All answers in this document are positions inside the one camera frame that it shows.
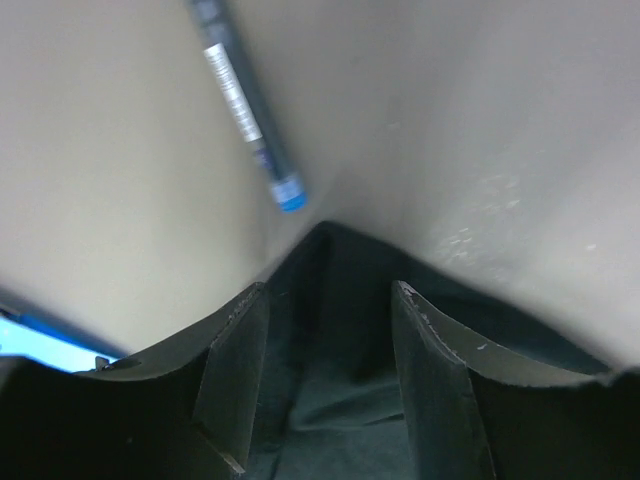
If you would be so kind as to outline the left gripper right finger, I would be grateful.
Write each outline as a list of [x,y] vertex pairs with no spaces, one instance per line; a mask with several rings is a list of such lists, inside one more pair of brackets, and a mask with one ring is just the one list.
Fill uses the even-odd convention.
[[537,360],[392,287],[396,367],[421,479],[635,479],[639,371]]

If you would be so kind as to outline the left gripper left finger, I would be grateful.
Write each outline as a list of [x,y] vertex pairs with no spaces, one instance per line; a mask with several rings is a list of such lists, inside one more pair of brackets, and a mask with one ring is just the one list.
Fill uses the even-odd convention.
[[1,360],[5,479],[235,479],[248,466],[269,323],[255,283],[112,364]]

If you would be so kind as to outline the black t-shirt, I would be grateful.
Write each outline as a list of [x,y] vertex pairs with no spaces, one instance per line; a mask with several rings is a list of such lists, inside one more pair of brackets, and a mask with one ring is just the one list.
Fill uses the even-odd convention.
[[586,374],[605,365],[533,316],[334,222],[313,227],[267,282],[269,333],[250,479],[410,479],[391,285],[408,283],[492,341]]

